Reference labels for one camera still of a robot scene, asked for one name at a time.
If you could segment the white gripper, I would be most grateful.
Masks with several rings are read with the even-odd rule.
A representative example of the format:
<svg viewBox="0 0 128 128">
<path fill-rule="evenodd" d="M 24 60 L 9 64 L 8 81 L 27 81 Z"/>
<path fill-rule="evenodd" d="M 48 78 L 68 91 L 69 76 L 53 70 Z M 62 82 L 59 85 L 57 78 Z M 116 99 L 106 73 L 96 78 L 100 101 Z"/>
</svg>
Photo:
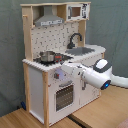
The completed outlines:
<svg viewBox="0 0 128 128">
<path fill-rule="evenodd" d="M 63 63 L 61 69 L 71 75 L 73 78 L 85 77 L 87 67 L 83 66 L 81 63 Z"/>
</svg>

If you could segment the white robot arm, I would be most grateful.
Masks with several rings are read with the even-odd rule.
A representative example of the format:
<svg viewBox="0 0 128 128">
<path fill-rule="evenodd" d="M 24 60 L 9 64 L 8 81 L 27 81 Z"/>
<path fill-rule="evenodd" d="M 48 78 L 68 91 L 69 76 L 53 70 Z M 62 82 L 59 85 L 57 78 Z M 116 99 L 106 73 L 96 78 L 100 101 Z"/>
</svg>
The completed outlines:
<svg viewBox="0 0 128 128">
<path fill-rule="evenodd" d="M 97 60 L 92 67 L 81 63 L 63 63 L 62 70 L 101 90 L 109 85 L 128 88 L 128 78 L 115 76 L 112 65 L 105 59 Z"/>
</svg>

